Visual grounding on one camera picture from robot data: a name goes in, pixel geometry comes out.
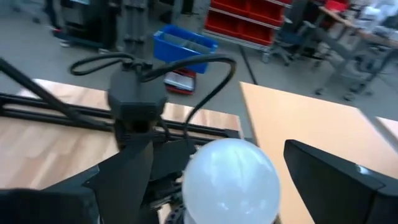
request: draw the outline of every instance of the desk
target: desk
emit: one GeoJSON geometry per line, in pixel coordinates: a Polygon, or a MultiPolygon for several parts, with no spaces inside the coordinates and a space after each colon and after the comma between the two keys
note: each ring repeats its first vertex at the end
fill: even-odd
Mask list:
{"type": "MultiPolygon", "coordinates": [[[[335,71],[326,78],[325,82],[322,86],[315,90],[315,94],[322,95],[324,91],[329,87],[335,77],[345,76],[346,73],[350,73],[349,78],[355,79],[358,82],[358,86],[354,88],[350,88],[350,90],[343,96],[345,100],[352,101],[355,98],[354,94],[360,94],[366,91],[368,85],[377,77],[379,70],[375,70],[372,72],[357,72],[355,68],[346,69],[348,64],[353,61],[354,57],[358,54],[360,50],[367,49],[368,43],[376,43],[388,46],[393,49],[398,49],[398,42],[394,40],[389,40],[387,38],[383,38],[377,36],[375,34],[365,33],[363,30],[356,29],[355,26],[348,20],[341,18],[338,13],[328,10],[325,7],[319,7],[321,14],[318,16],[315,21],[315,28],[311,33],[309,33],[308,37],[306,37],[303,45],[300,46],[298,51],[293,55],[293,60],[299,57],[304,48],[312,41],[312,39],[317,36],[322,42],[326,43],[329,46],[329,49],[323,53],[320,58],[322,60],[327,60],[330,62],[330,65],[335,69],[335,71]],[[332,38],[327,33],[327,31],[323,30],[320,27],[320,24],[324,20],[326,16],[330,16],[334,18],[335,21],[343,24],[343,30],[337,36],[337,38],[332,38]],[[355,29],[356,34],[359,37],[358,43],[354,44],[352,48],[347,48],[346,45],[342,45],[339,43],[340,39],[344,36],[345,31],[348,29],[355,29]],[[327,56],[331,51],[336,52],[342,60],[337,60],[336,58],[328,58],[327,56]]],[[[314,63],[313,68],[317,68],[321,65],[322,60],[319,60],[314,63]]]]}
{"type": "MultiPolygon", "coordinates": [[[[35,81],[64,102],[108,109],[105,91],[35,81]]],[[[28,91],[20,95],[33,96],[28,91]]],[[[162,116],[182,122],[190,110],[168,103],[162,116]]],[[[191,123],[241,130],[238,116],[209,110],[200,110],[191,123]]],[[[112,133],[4,117],[0,127],[0,188],[43,189],[118,152],[112,133]]],[[[168,212],[161,210],[162,223],[168,212]]]]}
{"type": "Polygon", "coordinates": [[[248,83],[241,88],[254,137],[279,174],[282,224],[313,223],[284,161],[287,139],[398,179],[398,154],[357,108],[248,83]]]}
{"type": "Polygon", "coordinates": [[[398,139],[398,121],[386,119],[386,118],[377,118],[380,123],[387,128],[387,130],[398,139]]]}

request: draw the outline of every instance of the concrete floor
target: concrete floor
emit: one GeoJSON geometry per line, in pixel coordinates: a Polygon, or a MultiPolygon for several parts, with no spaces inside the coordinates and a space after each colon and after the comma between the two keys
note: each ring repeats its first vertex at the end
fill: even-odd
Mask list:
{"type": "MultiPolygon", "coordinates": [[[[74,61],[93,55],[96,52],[81,47],[61,48],[58,40],[49,34],[43,25],[33,24],[27,16],[8,14],[0,17],[0,57],[15,65],[19,70],[32,78],[41,78],[55,82],[68,83],[89,88],[105,90],[108,87],[109,77],[114,67],[85,76],[74,77],[67,72],[68,66],[74,61]]],[[[222,111],[239,115],[242,122],[244,135],[251,137],[251,127],[246,114],[239,82],[251,83],[248,70],[236,45],[220,43],[218,53],[233,56],[238,62],[236,76],[231,83],[207,105],[206,109],[222,111]]],[[[255,50],[246,49],[249,62],[259,82],[259,85],[289,91],[292,93],[312,96],[325,77],[330,74],[331,67],[324,65],[316,73],[310,71],[310,60],[283,66],[278,58],[273,58],[271,63],[264,64],[260,61],[260,54],[255,50]]],[[[219,81],[224,78],[227,66],[211,64],[204,75],[197,80],[197,90],[193,96],[169,95],[169,101],[182,105],[194,106],[219,81]]],[[[398,76],[383,75],[372,84],[373,96],[359,96],[350,103],[342,99],[344,87],[334,86],[321,99],[342,103],[359,108],[366,116],[381,116],[398,120],[398,76]]],[[[10,82],[5,76],[0,76],[0,91],[15,93],[19,89],[15,83],[10,82]]]]}

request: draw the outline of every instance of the shelving unit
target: shelving unit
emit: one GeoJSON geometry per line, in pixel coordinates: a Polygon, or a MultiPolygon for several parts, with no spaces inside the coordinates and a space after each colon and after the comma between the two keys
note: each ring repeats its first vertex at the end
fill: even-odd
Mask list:
{"type": "Polygon", "coordinates": [[[260,50],[268,62],[292,0],[210,0],[200,33],[260,50]]]}

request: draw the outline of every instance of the white ball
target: white ball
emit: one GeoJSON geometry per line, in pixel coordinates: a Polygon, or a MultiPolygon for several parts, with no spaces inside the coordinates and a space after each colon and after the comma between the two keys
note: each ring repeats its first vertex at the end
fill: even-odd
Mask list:
{"type": "Polygon", "coordinates": [[[196,224],[272,223],[279,210],[279,178],[254,144],[220,139],[204,145],[188,163],[182,195],[196,224]]]}

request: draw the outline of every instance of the red box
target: red box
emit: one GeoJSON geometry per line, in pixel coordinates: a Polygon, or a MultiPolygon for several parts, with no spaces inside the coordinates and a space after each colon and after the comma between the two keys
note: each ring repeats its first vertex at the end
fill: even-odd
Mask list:
{"type": "Polygon", "coordinates": [[[241,37],[253,43],[268,46],[272,43],[274,30],[252,22],[245,22],[241,26],[241,37]]]}
{"type": "Polygon", "coordinates": [[[205,28],[220,34],[240,38],[239,24],[240,19],[227,16],[218,12],[209,11],[205,28]]]}
{"type": "Polygon", "coordinates": [[[278,0],[279,2],[285,3],[285,4],[291,4],[292,0],[278,0]]]}
{"type": "Polygon", "coordinates": [[[265,0],[249,1],[249,18],[273,26],[281,26],[284,21],[284,7],[265,0]]]}
{"type": "Polygon", "coordinates": [[[211,7],[221,9],[232,14],[248,16],[248,2],[246,0],[212,0],[211,7]]]}
{"type": "Polygon", "coordinates": [[[325,8],[331,10],[331,11],[336,11],[336,12],[343,12],[347,9],[348,4],[345,0],[329,0],[325,4],[325,8]]]}

